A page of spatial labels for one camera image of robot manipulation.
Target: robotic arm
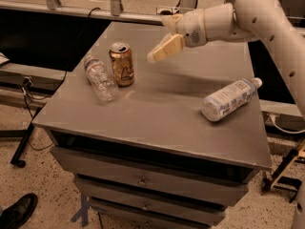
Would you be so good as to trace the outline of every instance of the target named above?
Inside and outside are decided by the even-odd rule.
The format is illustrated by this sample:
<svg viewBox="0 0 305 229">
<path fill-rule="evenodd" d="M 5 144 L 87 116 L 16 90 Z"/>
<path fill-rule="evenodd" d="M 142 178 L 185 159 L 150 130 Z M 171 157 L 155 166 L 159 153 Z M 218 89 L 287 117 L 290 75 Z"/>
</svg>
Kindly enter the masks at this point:
<svg viewBox="0 0 305 229">
<path fill-rule="evenodd" d="M 210 9 L 163 16 L 171 30 L 148 54 L 154 63 L 183 47 L 209 41 L 263 42 L 305 119 L 305 38 L 288 21 L 278 0 L 235 0 Z"/>
</svg>

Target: gold can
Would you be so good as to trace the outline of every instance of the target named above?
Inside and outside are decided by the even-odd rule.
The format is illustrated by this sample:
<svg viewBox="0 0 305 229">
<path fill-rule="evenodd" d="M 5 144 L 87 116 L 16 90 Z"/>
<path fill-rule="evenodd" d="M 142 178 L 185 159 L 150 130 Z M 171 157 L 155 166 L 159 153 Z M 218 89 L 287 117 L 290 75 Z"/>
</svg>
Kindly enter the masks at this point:
<svg viewBox="0 0 305 229">
<path fill-rule="evenodd" d="M 115 42 L 109 51 L 114 79 L 118 86 L 127 87 L 134 82 L 131 47 L 124 42 Z"/>
</svg>

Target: black shoe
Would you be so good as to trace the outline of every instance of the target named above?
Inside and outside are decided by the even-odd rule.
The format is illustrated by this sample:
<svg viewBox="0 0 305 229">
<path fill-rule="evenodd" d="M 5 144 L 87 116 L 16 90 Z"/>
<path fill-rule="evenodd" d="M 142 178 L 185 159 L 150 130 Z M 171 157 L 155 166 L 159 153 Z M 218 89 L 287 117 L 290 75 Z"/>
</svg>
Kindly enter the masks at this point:
<svg viewBox="0 0 305 229">
<path fill-rule="evenodd" d="M 2 212 L 0 216 L 0 228 L 20 228 L 31 217 L 37 202 L 38 197 L 35 194 L 27 194 L 21 197 L 11 207 Z"/>
</svg>

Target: water bottle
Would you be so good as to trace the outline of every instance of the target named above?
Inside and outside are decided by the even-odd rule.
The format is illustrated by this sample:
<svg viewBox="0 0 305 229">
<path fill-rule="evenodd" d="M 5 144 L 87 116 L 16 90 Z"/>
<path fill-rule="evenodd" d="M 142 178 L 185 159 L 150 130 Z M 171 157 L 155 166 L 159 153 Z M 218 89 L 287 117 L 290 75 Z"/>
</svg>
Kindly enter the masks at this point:
<svg viewBox="0 0 305 229">
<path fill-rule="evenodd" d="M 201 112 L 210 121 L 218 121 L 250 101 L 262 85 L 259 78 L 240 79 L 227 87 L 206 96 L 201 103 Z"/>
<path fill-rule="evenodd" d="M 85 57 L 84 68 L 98 98 L 102 102 L 114 100 L 118 95 L 118 87 L 114 78 L 108 74 L 105 64 L 88 54 Z"/>
</svg>

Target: white bottle cap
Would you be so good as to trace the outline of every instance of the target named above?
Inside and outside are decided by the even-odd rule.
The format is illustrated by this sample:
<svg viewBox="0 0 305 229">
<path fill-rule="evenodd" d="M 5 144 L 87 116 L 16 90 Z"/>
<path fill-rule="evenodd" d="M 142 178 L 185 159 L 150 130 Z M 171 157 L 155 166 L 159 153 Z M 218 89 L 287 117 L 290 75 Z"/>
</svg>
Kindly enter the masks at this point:
<svg viewBox="0 0 305 229">
<path fill-rule="evenodd" d="M 251 82 L 255 85 L 255 87 L 258 89 L 261 87 L 261 85 L 263 85 L 263 82 L 260 78 L 253 78 L 251 79 Z"/>
</svg>

